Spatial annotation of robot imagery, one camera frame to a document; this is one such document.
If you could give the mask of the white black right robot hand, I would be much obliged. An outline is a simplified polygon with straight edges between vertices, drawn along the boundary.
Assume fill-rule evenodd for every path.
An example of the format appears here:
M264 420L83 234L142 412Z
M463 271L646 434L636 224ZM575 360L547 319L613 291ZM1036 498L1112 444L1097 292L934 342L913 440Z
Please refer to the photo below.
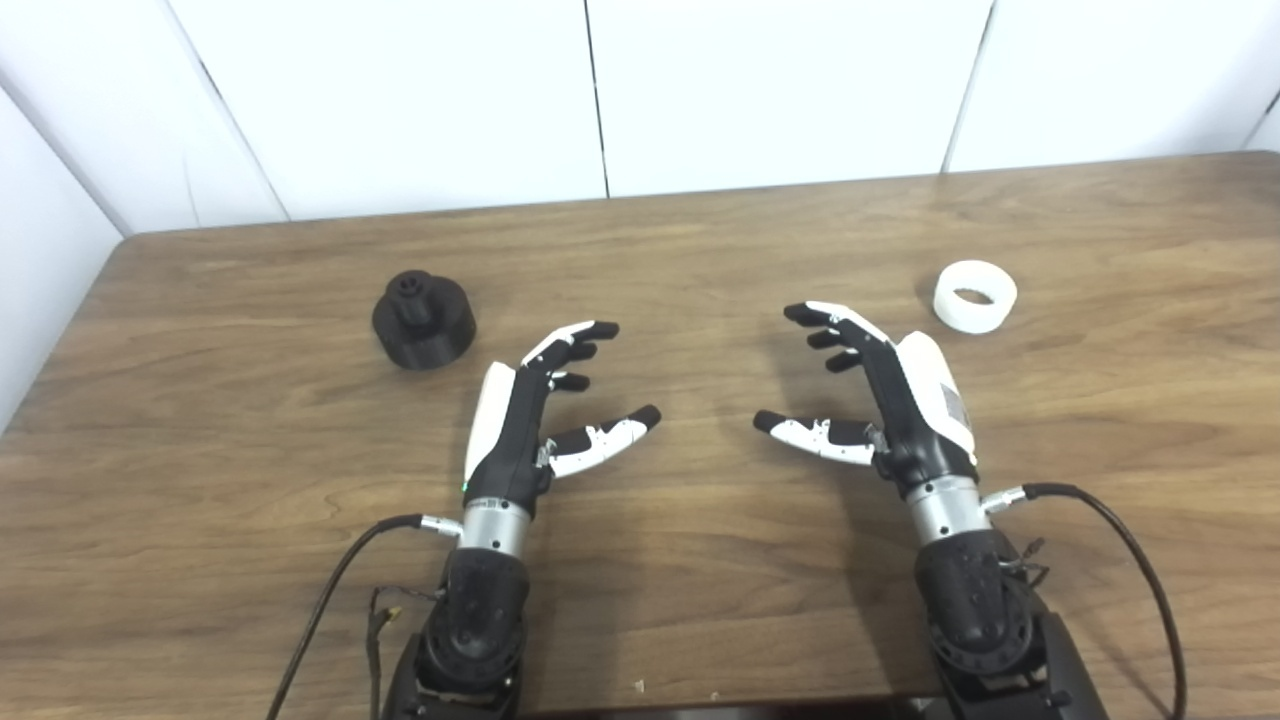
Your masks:
M760 410L753 419L758 430L819 457L874 468L901 496L948 477L978 480L966 410L929 336L913 332L893 341L852 309L822 301L791 304L783 316L813 331L812 348L836 348L828 372L863 369L881 421Z

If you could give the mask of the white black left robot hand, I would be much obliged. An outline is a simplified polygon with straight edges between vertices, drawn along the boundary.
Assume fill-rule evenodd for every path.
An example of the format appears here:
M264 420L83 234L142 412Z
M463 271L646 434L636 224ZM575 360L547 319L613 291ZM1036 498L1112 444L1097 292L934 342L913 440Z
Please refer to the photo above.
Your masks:
M598 342L613 340L613 322L561 327L531 348L517 366L493 363L483 382L463 468L463 501L494 500L535 518L538 501L554 479L596 468L630 448L660 421L646 405L622 418L543 436L547 401L554 392L584 392L588 377L567 370L594 357Z

